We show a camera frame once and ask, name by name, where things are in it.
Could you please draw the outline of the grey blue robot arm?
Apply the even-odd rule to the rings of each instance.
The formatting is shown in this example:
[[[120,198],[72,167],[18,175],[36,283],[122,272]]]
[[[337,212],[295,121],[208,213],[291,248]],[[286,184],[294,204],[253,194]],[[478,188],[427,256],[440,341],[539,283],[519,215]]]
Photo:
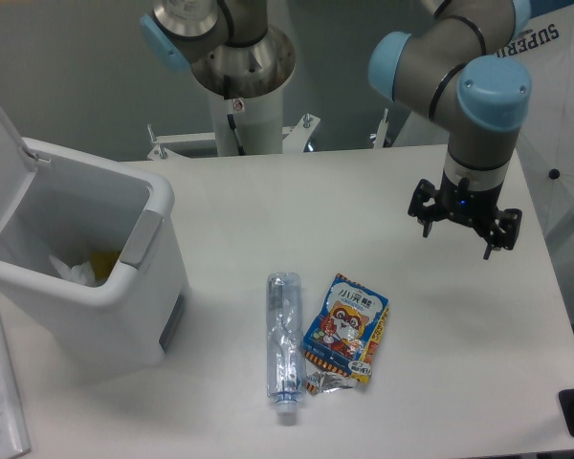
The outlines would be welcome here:
[[[408,214],[430,230],[449,220],[473,229],[487,251],[512,249],[522,213],[497,200],[527,116],[532,80],[498,52],[529,20],[526,1],[430,1],[422,36],[393,32],[368,63],[370,86],[446,130],[442,182],[421,181]],[[140,21],[164,65],[189,71],[207,92],[218,153],[280,154],[282,91],[295,70],[290,39],[263,1],[157,1]]]

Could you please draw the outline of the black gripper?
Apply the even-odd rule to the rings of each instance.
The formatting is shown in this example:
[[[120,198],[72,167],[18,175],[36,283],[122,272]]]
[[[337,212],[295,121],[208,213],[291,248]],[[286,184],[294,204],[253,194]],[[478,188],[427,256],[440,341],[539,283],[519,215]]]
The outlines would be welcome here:
[[[423,227],[428,237],[434,222],[451,220],[473,228],[486,241],[483,254],[488,259],[493,251],[511,251],[518,240],[522,211],[518,208],[497,208],[502,185],[485,190],[459,187],[459,179],[452,179],[444,171],[440,189],[421,179],[413,191],[408,215]]]

